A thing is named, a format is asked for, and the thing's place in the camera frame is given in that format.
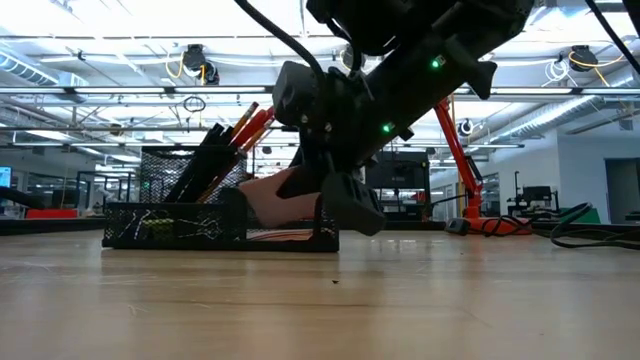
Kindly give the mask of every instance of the table surface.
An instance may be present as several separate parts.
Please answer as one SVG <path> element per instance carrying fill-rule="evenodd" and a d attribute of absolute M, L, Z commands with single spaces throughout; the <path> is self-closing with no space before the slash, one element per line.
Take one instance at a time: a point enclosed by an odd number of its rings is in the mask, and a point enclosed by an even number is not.
<path fill-rule="evenodd" d="M 339 254 L 0 238 L 0 359 L 638 359 L 640 254 L 342 234 Z"/>

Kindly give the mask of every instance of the black mesh basket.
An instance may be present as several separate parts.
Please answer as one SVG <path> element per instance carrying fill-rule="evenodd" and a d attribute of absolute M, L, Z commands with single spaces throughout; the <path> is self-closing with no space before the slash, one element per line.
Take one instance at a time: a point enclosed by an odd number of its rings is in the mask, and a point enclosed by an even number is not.
<path fill-rule="evenodd" d="M 206 159 L 193 166 L 194 156 Z M 205 203 L 167 202 L 185 170 L 235 165 Z M 336 252 L 339 231 L 321 202 L 315 219 L 265 229 L 247 204 L 238 183 L 246 161 L 232 147 L 147 147 L 140 168 L 141 203 L 110 203 L 105 208 L 103 246 L 117 249 L 244 250 Z"/>
<path fill-rule="evenodd" d="M 103 247 L 116 249 L 337 252 L 339 231 L 318 203 L 317 220 L 265 229 L 234 188 L 210 204 L 106 206 Z"/>

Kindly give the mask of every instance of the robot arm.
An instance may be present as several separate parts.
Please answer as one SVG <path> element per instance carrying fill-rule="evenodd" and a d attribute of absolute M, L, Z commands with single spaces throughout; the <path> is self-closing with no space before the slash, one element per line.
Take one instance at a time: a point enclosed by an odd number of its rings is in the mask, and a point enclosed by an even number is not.
<path fill-rule="evenodd" d="M 533 2 L 308 0 L 316 20 L 354 49 L 345 75 L 336 68 L 323 72 L 304 47 L 247 0 L 236 0 L 309 64 L 285 63 L 273 90 L 275 117 L 297 127 L 301 143 L 292 165 L 302 166 L 278 195 L 322 192 L 339 223 L 366 234 L 379 231 L 384 216 L 375 195 L 353 171 L 462 84 L 487 99 L 497 65 L 477 59 L 522 31 Z M 365 75 L 363 54 L 385 59 Z"/>

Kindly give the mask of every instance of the door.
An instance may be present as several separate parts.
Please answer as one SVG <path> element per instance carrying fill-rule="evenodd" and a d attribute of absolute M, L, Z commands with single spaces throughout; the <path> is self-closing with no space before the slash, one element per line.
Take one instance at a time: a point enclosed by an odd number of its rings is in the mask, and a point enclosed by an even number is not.
<path fill-rule="evenodd" d="M 606 160 L 607 201 L 612 224 L 631 224 L 625 216 L 640 210 L 640 184 L 636 159 Z"/>

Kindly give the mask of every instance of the wooden table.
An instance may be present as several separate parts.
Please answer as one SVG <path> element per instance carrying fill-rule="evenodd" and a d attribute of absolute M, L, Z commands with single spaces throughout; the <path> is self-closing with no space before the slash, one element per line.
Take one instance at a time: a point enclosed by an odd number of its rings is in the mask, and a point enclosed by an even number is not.
<path fill-rule="evenodd" d="M 633 251 L 435 232 L 344 233 L 339 254 L 100 238 L 0 238 L 0 359 L 640 357 Z"/>

